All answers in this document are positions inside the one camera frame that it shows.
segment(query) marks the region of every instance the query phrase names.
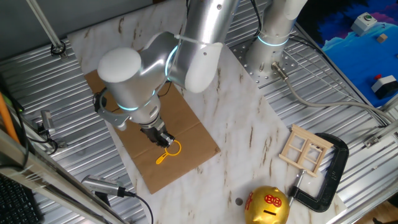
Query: orange stick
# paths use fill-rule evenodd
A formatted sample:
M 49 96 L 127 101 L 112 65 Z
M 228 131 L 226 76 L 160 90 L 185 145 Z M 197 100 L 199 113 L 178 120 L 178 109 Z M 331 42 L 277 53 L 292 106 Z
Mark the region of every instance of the orange stick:
M 4 101 L 4 98 L 2 97 L 1 93 L 0 93 L 0 114 L 2 116 L 4 125 L 6 126 L 8 135 L 10 135 L 10 137 L 12 137 L 13 140 L 15 140 L 20 144 L 17 133 L 15 132 L 14 129 L 14 125 L 12 124 L 12 119 L 10 113 L 8 112 L 6 102 Z

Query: red object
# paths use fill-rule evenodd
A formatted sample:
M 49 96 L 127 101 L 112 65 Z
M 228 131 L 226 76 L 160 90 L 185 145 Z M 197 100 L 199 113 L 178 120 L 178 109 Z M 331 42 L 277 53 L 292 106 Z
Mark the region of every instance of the red object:
M 277 198 L 274 197 L 272 195 L 267 195 L 264 197 L 264 200 L 268 203 L 268 204 L 274 204 L 275 207 L 279 208 L 282 205 L 282 201 Z
M 250 192 L 248 199 L 246 200 L 246 204 L 244 206 L 244 209 L 249 210 L 250 203 L 253 201 L 251 198 L 253 196 L 253 192 Z
M 379 78 L 381 78 L 381 74 L 376 75 L 373 79 L 378 80 Z

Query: keychain ring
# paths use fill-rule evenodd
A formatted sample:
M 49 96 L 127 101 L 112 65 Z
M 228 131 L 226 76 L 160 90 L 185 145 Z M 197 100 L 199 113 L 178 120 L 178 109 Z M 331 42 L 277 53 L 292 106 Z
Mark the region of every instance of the keychain ring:
M 167 148 L 164 148 L 164 151 L 165 151 L 166 154 L 169 155 L 169 156 L 176 156 L 176 155 L 180 154 L 180 152 L 181 152 L 181 149 L 182 149 L 181 143 L 180 143 L 179 141 L 177 141 L 177 140 L 174 140 L 174 142 L 176 142 L 176 143 L 180 146 L 180 149 L 179 149 L 178 152 L 176 152 L 175 154 L 171 154 L 171 153 L 169 153 L 169 152 L 167 151 Z

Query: metal bracket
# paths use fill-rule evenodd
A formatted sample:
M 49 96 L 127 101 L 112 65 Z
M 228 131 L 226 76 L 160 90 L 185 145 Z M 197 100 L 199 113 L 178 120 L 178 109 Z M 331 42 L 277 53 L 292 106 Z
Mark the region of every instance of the metal bracket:
M 370 139 L 365 141 L 365 146 L 367 148 L 370 148 L 371 146 L 373 146 L 374 144 L 379 143 L 379 142 L 380 142 L 379 138 L 376 136 L 373 136 Z
M 367 139 L 363 143 L 367 148 L 370 148 L 371 146 L 381 142 L 384 138 L 388 136 L 393 136 L 398 140 L 398 121 L 391 123 L 387 127 L 378 131 L 376 134 L 373 134 L 369 139 Z
M 128 114 L 114 114 L 102 108 L 98 110 L 98 115 L 121 131 L 126 129 L 126 121 L 130 118 Z

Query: miniature wooden window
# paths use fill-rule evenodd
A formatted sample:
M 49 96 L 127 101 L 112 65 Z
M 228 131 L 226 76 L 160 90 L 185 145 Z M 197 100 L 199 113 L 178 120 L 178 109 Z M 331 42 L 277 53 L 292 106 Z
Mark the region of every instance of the miniature wooden window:
M 323 157 L 332 146 L 332 143 L 293 124 L 292 134 L 279 157 L 316 177 Z

